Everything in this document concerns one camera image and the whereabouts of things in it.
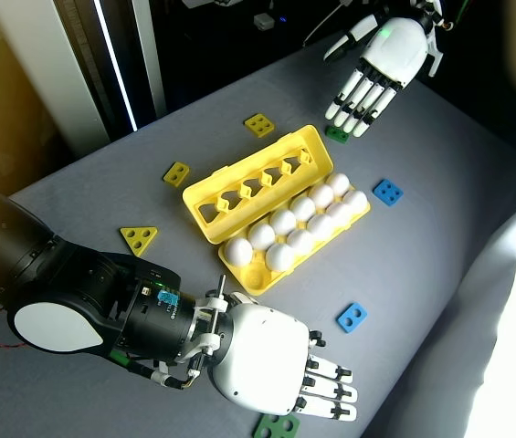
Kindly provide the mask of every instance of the blue label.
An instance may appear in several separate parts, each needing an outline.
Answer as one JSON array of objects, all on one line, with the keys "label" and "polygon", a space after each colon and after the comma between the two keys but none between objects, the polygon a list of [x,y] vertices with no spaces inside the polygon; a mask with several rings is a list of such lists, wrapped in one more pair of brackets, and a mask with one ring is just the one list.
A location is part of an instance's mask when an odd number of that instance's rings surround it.
[{"label": "blue label", "polygon": [[178,295],[161,290],[158,293],[158,300],[171,306],[176,306],[178,304]]}]

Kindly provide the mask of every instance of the yellow square block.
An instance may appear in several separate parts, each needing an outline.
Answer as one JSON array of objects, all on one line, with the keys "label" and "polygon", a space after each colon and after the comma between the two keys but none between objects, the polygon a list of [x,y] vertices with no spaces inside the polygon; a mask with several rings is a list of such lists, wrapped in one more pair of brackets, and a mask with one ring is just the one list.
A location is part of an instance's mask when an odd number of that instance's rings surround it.
[{"label": "yellow square block", "polygon": [[274,123],[269,121],[266,116],[260,113],[256,114],[253,117],[250,117],[249,119],[244,121],[243,124],[246,125],[249,128],[249,130],[251,130],[260,138],[262,138],[266,134],[271,133],[276,128],[276,125],[274,125]]},{"label": "yellow square block", "polygon": [[190,171],[191,169],[183,162],[174,162],[173,167],[166,173],[163,180],[174,187],[178,187]]},{"label": "yellow square block", "polygon": [[136,257],[142,255],[151,241],[158,234],[155,226],[136,226],[120,228],[126,243]]}]

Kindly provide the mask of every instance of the yellow triangle block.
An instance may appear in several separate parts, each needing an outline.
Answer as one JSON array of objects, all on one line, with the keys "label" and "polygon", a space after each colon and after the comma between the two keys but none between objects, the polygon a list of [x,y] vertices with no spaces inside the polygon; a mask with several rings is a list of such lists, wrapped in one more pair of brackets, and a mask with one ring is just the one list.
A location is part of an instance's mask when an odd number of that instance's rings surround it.
[{"label": "yellow triangle block", "polygon": [[156,237],[158,230],[155,226],[136,226],[120,228],[120,233],[133,254],[139,257]]}]

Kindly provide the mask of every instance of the green square block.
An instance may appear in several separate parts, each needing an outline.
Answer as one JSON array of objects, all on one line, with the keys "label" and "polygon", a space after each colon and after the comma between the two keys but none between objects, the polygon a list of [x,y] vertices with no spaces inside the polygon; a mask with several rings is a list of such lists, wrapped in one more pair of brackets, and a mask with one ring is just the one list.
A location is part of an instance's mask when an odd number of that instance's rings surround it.
[{"label": "green square block", "polygon": [[334,126],[327,126],[327,129],[324,130],[324,133],[327,137],[337,140],[340,143],[346,143],[349,140],[349,134],[344,130],[339,130]]},{"label": "green square block", "polygon": [[256,427],[254,438],[294,438],[299,426],[300,421],[294,415],[278,417],[264,413]]}]

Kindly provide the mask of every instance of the egg carton lid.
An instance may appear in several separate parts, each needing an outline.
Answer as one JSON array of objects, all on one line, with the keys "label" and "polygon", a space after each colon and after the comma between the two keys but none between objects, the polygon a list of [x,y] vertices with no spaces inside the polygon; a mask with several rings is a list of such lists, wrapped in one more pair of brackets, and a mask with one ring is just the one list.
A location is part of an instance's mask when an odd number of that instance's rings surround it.
[{"label": "egg carton lid", "polygon": [[[183,200],[206,239],[220,244],[315,184],[332,168],[319,132],[306,125],[187,187]],[[272,173],[279,174],[276,181]],[[257,193],[246,185],[252,180],[258,180],[261,186]],[[231,203],[231,194],[237,198],[235,204]],[[215,208],[214,217],[203,214],[207,206]]]}]

